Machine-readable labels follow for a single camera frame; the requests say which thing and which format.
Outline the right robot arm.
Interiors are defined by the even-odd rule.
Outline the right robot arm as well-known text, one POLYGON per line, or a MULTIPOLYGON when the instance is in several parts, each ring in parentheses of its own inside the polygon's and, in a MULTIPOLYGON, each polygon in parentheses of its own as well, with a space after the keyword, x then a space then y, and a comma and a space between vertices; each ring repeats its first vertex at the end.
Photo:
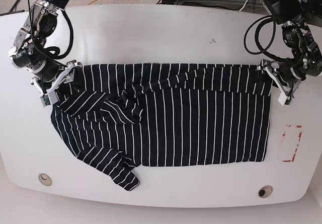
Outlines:
POLYGON ((57 103, 59 86, 73 82, 75 68, 82 66, 76 60, 66 64, 60 62, 71 52, 74 40, 73 27, 65 11, 69 1, 36 0, 29 5, 28 18, 8 52, 14 67, 25 68, 34 75, 31 84, 40 92, 44 107, 57 103), (69 28, 69 44, 65 53, 61 53, 56 46, 45 47, 47 38, 56 29, 58 11, 61 11, 69 28))

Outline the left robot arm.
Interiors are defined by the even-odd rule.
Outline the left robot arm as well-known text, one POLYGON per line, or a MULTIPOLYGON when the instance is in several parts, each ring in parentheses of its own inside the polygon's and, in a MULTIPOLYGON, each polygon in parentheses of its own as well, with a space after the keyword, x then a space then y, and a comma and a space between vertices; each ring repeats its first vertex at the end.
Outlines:
POLYGON ((255 43, 268 57, 261 61, 258 70, 264 71, 273 79, 280 90, 279 103, 288 105, 294 92, 306 76, 321 76, 321 51, 313 39, 305 21, 303 9, 298 0, 260 0, 271 14, 255 30, 255 43), (293 58, 280 58, 263 49, 259 42, 261 28, 273 22, 282 26, 282 39, 291 49, 293 58))

